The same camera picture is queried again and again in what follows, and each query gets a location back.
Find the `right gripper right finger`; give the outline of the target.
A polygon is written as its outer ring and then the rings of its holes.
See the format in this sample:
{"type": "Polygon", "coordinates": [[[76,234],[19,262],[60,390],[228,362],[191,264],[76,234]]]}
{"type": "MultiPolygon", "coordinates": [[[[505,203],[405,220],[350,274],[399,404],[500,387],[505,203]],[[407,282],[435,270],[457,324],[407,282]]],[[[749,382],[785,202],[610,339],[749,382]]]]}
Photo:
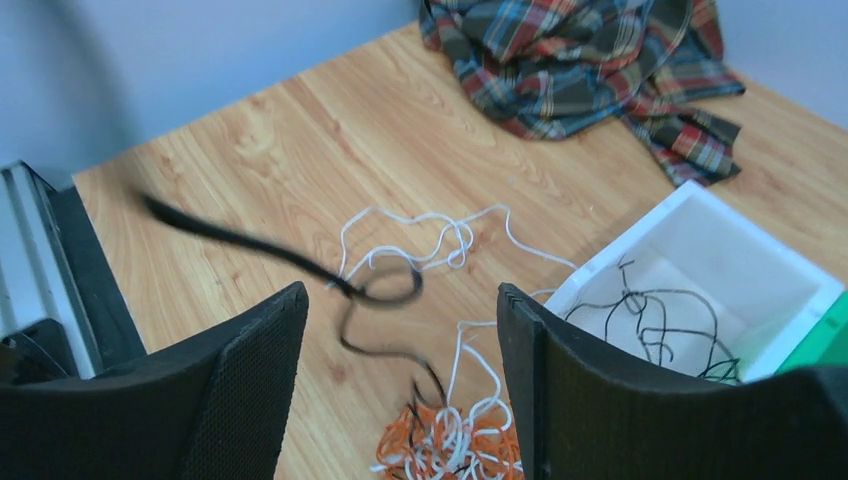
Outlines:
{"type": "Polygon", "coordinates": [[[564,322],[510,283],[497,334],[529,479],[843,479],[847,371],[725,386],[564,322]]]}

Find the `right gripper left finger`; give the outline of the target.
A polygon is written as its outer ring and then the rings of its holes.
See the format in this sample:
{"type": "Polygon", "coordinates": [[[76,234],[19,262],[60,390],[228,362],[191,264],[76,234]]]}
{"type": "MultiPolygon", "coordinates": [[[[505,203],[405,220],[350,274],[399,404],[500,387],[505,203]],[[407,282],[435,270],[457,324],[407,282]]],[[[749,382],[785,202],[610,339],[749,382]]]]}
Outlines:
{"type": "Polygon", "coordinates": [[[5,479],[270,479],[309,297],[301,282],[83,380],[1,389],[5,479]]]}

